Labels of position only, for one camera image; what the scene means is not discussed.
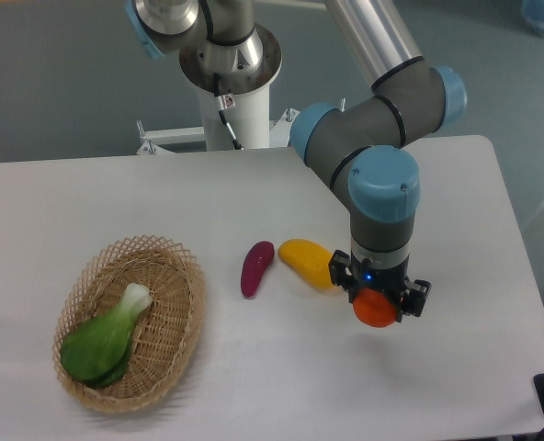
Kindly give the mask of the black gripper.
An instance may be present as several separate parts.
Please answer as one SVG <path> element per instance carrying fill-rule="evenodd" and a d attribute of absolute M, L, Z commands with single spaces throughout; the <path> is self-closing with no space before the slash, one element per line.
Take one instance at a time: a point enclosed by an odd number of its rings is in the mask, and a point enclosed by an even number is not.
<path fill-rule="evenodd" d="M 409 258 L 405 258 L 397 266 L 377 269 L 370 267 L 367 260 L 353 257 L 351 261 L 347 253 L 335 250 L 328 269 L 332 284 L 347 293 L 350 304 L 363 288 L 374 290 L 388 300 L 397 300 L 396 322 L 401 322 L 404 316 L 422 315 L 432 288 L 427 280 L 412 281 L 407 277 L 408 261 Z"/>

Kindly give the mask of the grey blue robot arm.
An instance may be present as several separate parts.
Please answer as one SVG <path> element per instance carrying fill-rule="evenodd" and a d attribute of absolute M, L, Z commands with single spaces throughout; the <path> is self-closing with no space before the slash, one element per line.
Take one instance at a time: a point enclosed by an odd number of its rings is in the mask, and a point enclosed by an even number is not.
<path fill-rule="evenodd" d="M 346 207 L 351 245 L 325 264 L 357 318 L 386 327 L 423 312 L 430 284 L 407 275 L 420 199 L 406 146 L 458 119 L 462 79 L 428 65 L 390 1 L 329 1 L 326 9 L 366 78 L 370 99 L 347 110 L 303 109 L 289 145 Z M 271 146 L 269 87 L 282 63 L 278 41 L 251 1 L 129 1 L 125 10 L 149 56 L 175 52 L 198 92 L 211 151 Z"/>

